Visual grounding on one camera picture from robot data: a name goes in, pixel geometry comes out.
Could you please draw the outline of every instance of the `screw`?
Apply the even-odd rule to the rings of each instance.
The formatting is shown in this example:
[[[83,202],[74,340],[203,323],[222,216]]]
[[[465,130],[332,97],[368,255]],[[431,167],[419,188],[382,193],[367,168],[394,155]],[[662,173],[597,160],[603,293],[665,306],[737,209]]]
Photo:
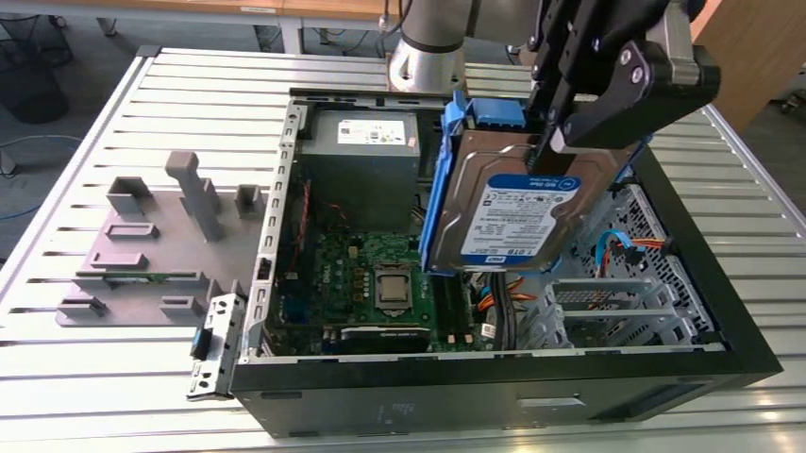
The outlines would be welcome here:
[[[643,80],[643,69],[641,67],[633,70],[633,83],[639,83]]]
[[[622,65],[625,65],[630,62],[631,58],[633,58],[633,52],[630,52],[630,49],[625,49],[625,51],[621,53],[621,57],[618,58],[618,61],[621,62]]]

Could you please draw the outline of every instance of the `label sticker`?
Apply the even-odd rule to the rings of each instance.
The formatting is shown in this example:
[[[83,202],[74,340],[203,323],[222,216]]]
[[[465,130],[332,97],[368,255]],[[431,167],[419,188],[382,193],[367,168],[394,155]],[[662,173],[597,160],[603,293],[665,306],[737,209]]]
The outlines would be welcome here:
[[[278,10],[274,8],[258,8],[258,7],[240,7],[243,12],[264,12],[267,14],[276,14]]]
[[[482,324],[482,336],[486,338],[495,338],[495,326],[491,324]]]
[[[551,210],[574,198],[579,184],[571,176],[493,176],[462,245],[463,257],[477,264],[533,258],[557,224]]]
[[[343,120],[339,122],[339,144],[406,145],[402,121]]]

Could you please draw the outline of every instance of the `gray carpet floor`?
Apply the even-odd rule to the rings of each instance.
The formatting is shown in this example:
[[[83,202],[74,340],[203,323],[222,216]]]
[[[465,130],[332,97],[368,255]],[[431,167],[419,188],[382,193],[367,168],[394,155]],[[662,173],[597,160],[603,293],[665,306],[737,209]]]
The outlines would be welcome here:
[[[0,143],[19,137],[40,134],[60,134],[83,137],[103,104],[115,89],[138,48],[144,44],[166,47],[188,47],[258,51],[255,30],[248,25],[188,24],[163,21],[120,20],[119,34],[103,36],[95,19],[67,17],[64,34],[76,59],[56,70],[56,78],[71,104],[70,113],[58,121],[30,126],[19,123],[0,109]],[[263,43],[276,36],[274,27],[260,30]],[[359,42],[364,32],[348,30],[331,37],[334,44],[320,45],[314,30],[304,33],[304,48],[311,54],[342,55]],[[374,57],[378,34],[370,32],[360,45],[348,52],[351,56]],[[387,49],[394,49],[397,37],[387,40]],[[282,52],[282,40],[274,41],[271,49]],[[471,62],[509,64],[505,47],[491,42],[469,40],[466,58]],[[743,138],[762,163],[801,209],[806,209],[806,178],[801,169],[806,162],[806,120],[781,115],[769,107],[746,131]],[[0,218],[7,214],[35,207],[44,199],[67,164],[76,144],[66,140],[28,141],[6,148],[20,165],[14,179],[0,178]],[[16,245],[32,216],[0,221],[0,260]]]

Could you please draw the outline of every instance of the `white wire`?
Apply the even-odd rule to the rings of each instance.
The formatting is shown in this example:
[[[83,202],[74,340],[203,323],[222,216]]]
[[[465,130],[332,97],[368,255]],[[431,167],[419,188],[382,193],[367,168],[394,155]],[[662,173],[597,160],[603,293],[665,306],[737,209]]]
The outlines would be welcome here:
[[[68,140],[75,140],[76,142],[83,141],[83,139],[80,139],[79,137],[74,137],[71,135],[30,135],[28,137],[23,137],[20,139],[15,139],[10,142],[0,143],[0,148],[6,148],[7,146],[11,146],[14,144],[18,144],[20,142],[24,142],[27,140],[34,140],[34,139],[68,139]]]

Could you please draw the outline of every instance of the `table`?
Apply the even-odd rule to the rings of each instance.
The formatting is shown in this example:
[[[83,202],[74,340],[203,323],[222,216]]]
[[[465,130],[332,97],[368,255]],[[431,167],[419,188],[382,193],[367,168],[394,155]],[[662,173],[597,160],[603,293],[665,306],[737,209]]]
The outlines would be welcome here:
[[[328,81],[322,74],[328,73]],[[469,64],[474,96],[526,97],[526,68]],[[175,187],[198,151],[219,191],[274,187],[291,87],[386,90],[380,59],[163,49],[138,57],[0,272],[0,449],[792,452],[806,445],[806,223],[719,113],[651,146],[785,372],[639,424],[274,441],[236,401],[188,403],[188,327],[62,328],[55,308],[108,211],[115,176]]]
[[[4,0],[0,12],[272,25],[286,53],[300,54],[304,27],[376,30],[383,5],[385,0]],[[391,1],[393,19],[397,12]],[[110,23],[99,23],[108,34]]]

